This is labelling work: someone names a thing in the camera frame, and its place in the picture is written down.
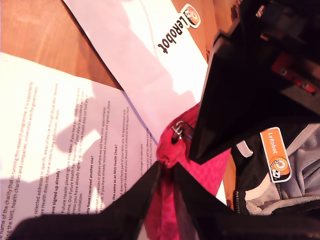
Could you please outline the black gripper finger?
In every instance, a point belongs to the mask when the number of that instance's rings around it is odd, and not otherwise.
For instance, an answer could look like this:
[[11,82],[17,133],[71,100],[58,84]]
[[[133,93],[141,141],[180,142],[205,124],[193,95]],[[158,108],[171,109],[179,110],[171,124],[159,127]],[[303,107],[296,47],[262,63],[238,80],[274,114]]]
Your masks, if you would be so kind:
[[204,164],[240,141],[240,108],[262,92],[288,87],[220,35],[213,44],[189,157]]
[[81,221],[76,240],[136,240],[150,208],[160,180],[156,162],[132,186],[102,213],[89,214]]
[[278,127],[284,143],[291,144],[305,127],[319,123],[319,114],[274,91],[256,95],[240,110],[240,141],[266,129]]
[[249,240],[245,219],[209,193],[182,165],[174,166],[178,226],[201,240]]

